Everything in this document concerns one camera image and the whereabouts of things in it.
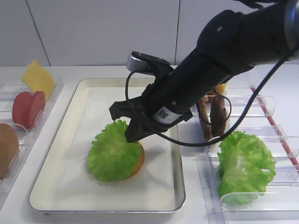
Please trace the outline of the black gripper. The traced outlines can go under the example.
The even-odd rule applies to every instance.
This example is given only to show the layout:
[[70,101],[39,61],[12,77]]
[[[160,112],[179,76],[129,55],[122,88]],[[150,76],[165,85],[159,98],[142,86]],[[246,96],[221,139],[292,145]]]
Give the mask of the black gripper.
[[154,133],[165,133],[168,129],[192,117],[190,109],[184,112],[173,112],[168,107],[160,105],[164,100],[164,93],[155,92],[155,84],[149,84],[143,93],[126,101],[115,101],[109,112],[112,120],[121,117],[130,118],[125,131],[127,142],[135,142]]

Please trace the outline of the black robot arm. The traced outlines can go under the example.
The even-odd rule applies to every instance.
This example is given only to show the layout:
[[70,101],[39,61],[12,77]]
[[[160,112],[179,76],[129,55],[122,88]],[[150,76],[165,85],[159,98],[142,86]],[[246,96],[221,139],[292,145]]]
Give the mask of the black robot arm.
[[135,142],[166,132],[192,117],[191,107],[209,91],[257,65],[299,57],[299,3],[274,1],[249,14],[225,10],[204,27],[195,49],[176,67],[158,57],[133,51],[131,72],[152,74],[144,92],[114,102],[112,119],[130,118],[124,135]]

